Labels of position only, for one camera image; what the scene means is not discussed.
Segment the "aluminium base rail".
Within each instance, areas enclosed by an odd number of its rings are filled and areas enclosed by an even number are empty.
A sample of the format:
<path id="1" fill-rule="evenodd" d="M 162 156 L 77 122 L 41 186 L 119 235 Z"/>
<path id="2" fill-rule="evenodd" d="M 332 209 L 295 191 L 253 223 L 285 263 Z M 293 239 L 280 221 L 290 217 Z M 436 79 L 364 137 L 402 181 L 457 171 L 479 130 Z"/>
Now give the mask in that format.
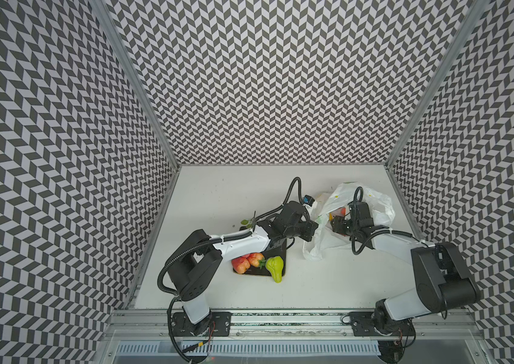
<path id="1" fill-rule="evenodd" d="M 360 320 L 350 322 L 352 309 L 229 309 L 231 318 L 226 321 L 228 340 L 365 340 L 376 338 L 395 340 L 400 332 L 390 336 L 378 335 L 369 325 L 365 328 Z M 404 338 L 418 340 L 481 340 L 471 313 L 465 309 L 453 309 L 446 319 L 439 315 L 427 315 L 413 320 L 415 334 Z M 111 315 L 103 338 L 111 340 L 166 340 L 168 336 L 167 312 L 164 309 L 119 310 Z"/>

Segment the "yellow fake pear with leaves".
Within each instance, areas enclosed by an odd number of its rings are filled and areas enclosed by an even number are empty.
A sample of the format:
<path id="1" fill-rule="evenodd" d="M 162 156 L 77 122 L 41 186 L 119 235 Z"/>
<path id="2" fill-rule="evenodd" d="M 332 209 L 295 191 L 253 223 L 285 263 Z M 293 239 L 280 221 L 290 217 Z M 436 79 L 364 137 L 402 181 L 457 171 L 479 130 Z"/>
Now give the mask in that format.
<path id="1" fill-rule="evenodd" d="M 241 230 L 244 230 L 244 229 L 252 229 L 254 224 L 256 223 L 256 212 L 254 212 L 253 214 L 253 217 L 252 218 L 248 218 L 248 219 L 244 219 L 241 221 L 240 225 L 240 229 Z"/>

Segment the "green fake fruit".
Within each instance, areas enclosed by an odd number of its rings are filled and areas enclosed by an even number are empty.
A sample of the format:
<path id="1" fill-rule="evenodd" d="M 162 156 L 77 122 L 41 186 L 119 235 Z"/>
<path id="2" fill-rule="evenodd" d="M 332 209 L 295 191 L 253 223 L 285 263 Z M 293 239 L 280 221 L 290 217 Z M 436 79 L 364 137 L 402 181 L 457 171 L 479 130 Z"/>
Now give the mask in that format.
<path id="1" fill-rule="evenodd" d="M 283 280 L 284 260 L 281 256 L 275 256 L 267 259 L 265 268 L 272 276 L 275 283 L 281 283 Z"/>

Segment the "aluminium corner post left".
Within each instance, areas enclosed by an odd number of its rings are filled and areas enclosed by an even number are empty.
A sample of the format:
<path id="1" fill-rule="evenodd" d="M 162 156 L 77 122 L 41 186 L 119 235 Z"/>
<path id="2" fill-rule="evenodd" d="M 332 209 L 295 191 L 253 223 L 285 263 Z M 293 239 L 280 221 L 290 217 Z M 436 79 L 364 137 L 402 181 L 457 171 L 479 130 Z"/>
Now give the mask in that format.
<path id="1" fill-rule="evenodd" d="M 146 91 L 144 90 L 143 83 L 141 82 L 136 72 L 134 63 L 132 59 L 129 57 L 127 49 L 120 37 L 120 34 L 117 31 L 117 27 L 115 26 L 114 21 L 111 18 L 111 15 L 107 8 L 106 1 L 93 0 L 90 1 L 90 4 L 95 16 L 99 21 L 103 33 L 108 39 L 108 42 L 110 43 L 111 48 L 113 49 L 113 52 L 117 60 L 119 61 L 120 66 L 123 69 L 127 81 L 131 85 L 134 94 L 140 103 L 140 106 L 146 116 L 147 121 L 149 122 L 152 130 L 154 131 L 161 148 L 163 148 L 164 153 L 166 154 L 169 164 L 173 168 L 178 169 L 179 163 L 173 153 L 173 150 L 167 140 L 167 137 L 164 135 L 161 123 L 158 120 L 158 117 L 152 107 L 152 103 L 150 102 Z"/>

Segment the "black tray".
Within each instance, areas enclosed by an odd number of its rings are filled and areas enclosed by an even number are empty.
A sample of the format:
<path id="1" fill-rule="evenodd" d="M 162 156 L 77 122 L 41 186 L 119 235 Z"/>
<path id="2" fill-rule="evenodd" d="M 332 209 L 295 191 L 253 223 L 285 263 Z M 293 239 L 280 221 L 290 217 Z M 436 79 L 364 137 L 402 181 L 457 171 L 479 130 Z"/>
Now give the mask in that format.
<path id="1" fill-rule="evenodd" d="M 280 283 L 285 270 L 287 238 L 266 225 L 257 225 L 248 235 L 229 243 L 228 256 L 239 275 L 263 275 Z"/>

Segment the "aluminium corner post right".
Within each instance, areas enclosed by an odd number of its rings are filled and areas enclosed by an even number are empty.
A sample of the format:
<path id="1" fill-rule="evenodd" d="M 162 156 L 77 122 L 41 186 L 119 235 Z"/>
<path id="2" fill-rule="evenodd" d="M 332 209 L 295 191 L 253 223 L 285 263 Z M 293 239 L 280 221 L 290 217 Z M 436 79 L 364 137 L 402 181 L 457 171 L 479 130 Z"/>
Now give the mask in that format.
<path id="1" fill-rule="evenodd" d="M 396 161 L 404 151 L 411 137 L 416 132 L 420 121 L 422 121 L 423 116 L 428 111 L 428 107 L 436 97 L 439 88 L 445 81 L 445 78 L 453 67 L 454 62 L 460 56 L 462 49 L 474 31 L 475 26 L 482 18 L 488 5 L 489 1 L 485 0 L 477 0 L 472 3 L 471 7 L 466 13 L 466 17 L 458 28 L 457 34 L 455 35 L 454 39 L 452 39 L 451 44 L 444 54 L 440 65 L 437 66 L 432 79 L 428 83 L 427 88 L 425 88 L 424 94 L 420 98 L 419 103 L 410 116 L 406 127 L 404 128 L 401 136 L 395 143 L 393 150 L 387 158 L 384 166 L 388 171 L 393 171 Z"/>

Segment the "red fake strawberry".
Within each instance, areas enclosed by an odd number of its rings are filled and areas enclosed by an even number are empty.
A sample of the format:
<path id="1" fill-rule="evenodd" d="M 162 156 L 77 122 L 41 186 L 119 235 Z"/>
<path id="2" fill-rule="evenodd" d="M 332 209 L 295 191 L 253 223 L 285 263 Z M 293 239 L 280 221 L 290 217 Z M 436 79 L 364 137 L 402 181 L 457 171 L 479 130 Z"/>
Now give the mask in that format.
<path id="1" fill-rule="evenodd" d="M 239 275 L 245 274 L 251 268 L 249 260 L 244 256 L 233 259 L 231 261 L 231 264 L 233 266 L 234 271 Z"/>

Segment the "white plastic bag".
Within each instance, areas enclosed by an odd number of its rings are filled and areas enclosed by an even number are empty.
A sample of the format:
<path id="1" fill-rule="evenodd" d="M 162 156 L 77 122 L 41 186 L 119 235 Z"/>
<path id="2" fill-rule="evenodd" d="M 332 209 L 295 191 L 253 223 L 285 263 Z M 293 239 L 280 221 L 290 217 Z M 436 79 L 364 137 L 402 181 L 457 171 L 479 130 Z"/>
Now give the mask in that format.
<path id="1" fill-rule="evenodd" d="M 311 219 L 319 227 L 316 229 L 312 241 L 303 243 L 302 252 L 306 261 L 321 261 L 325 250 L 350 245 L 348 236 L 333 232 L 331 228 L 331 213 L 347 208 L 347 205 L 353 201 L 358 187 L 363 188 L 363 203 L 369 205 L 374 223 L 376 225 L 392 226 L 395 211 L 393 200 L 387 194 L 382 194 L 358 182 L 339 184 L 331 193 L 319 194 L 313 206 L 308 208 Z"/>

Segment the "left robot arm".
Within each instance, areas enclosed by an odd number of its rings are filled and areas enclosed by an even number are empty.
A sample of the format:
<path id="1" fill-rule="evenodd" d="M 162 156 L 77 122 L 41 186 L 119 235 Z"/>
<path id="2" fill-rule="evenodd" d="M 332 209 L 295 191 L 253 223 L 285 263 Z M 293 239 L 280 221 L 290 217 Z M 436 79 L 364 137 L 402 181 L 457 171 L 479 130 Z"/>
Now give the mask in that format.
<path id="1" fill-rule="evenodd" d="M 253 216 L 238 232 L 194 231 L 167 258 L 157 277 L 158 289 L 183 304 L 191 324 L 206 321 L 211 309 L 205 291 L 221 264 L 235 261 L 244 274 L 263 267 L 270 258 L 284 257 L 297 238 L 310 242 L 319 227 L 309 213 L 314 201 L 302 193 L 301 178 L 295 177 L 280 206 Z"/>

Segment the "aluminium corner post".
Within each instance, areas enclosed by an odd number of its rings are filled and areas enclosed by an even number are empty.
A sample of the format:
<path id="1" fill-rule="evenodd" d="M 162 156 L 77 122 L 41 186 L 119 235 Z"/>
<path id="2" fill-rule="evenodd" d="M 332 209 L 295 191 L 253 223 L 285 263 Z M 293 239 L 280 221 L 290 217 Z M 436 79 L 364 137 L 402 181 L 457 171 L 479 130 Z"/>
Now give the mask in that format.
<path id="1" fill-rule="evenodd" d="M 111 48 L 113 49 L 113 52 L 117 60 L 119 61 L 120 66 L 123 69 L 127 81 L 131 85 L 134 94 L 140 103 L 140 106 L 146 116 L 147 121 L 149 122 L 152 130 L 154 131 L 161 148 L 163 148 L 164 153 L 166 154 L 169 164 L 173 168 L 178 169 L 179 163 L 173 153 L 173 150 L 167 140 L 167 137 L 164 135 L 161 123 L 158 120 L 158 117 L 152 107 L 152 103 L 150 102 L 146 91 L 144 90 L 143 83 L 141 82 L 136 72 L 134 63 L 132 59 L 129 57 L 127 49 L 120 37 L 120 34 L 117 31 L 117 27 L 115 26 L 114 21 L 111 18 L 111 15 L 107 8 L 106 1 L 93 0 L 90 1 L 90 4 L 95 16 L 99 21 L 103 33 L 108 39 L 108 42 L 110 43 Z"/>
<path id="2" fill-rule="evenodd" d="M 432 79 L 428 83 L 427 88 L 425 88 L 424 94 L 420 98 L 419 103 L 410 116 L 406 127 L 404 128 L 401 136 L 395 143 L 393 150 L 387 158 L 384 166 L 388 171 L 393 171 L 396 161 L 404 151 L 411 137 L 416 132 L 420 121 L 422 121 L 423 116 L 428 111 L 428 107 L 436 97 L 439 88 L 445 81 L 445 78 L 453 67 L 454 62 L 460 56 L 462 49 L 474 31 L 475 26 L 482 18 L 488 5 L 489 1 L 485 0 L 477 0 L 472 3 L 471 7 L 466 13 L 466 17 L 458 28 L 457 34 L 455 35 L 454 39 L 452 39 L 451 44 L 444 54 L 440 65 L 437 66 Z"/>

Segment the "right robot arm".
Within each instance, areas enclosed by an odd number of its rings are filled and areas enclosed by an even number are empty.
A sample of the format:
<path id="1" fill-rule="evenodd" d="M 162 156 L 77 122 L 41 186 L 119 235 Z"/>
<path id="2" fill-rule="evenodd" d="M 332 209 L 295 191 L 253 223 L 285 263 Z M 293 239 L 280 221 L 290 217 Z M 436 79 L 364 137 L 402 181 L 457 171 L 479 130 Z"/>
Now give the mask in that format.
<path id="1" fill-rule="evenodd" d="M 371 209 L 357 187 L 348 203 L 349 212 L 331 221 L 333 232 L 348 236 L 354 255 L 379 250 L 413 268 L 414 288 L 379 300 L 371 320 L 375 330 L 388 335 L 395 325 L 430 314 L 442 314 L 477 303 L 482 292 L 467 267 L 459 247 L 452 243 L 428 243 L 412 233 L 375 224 Z"/>

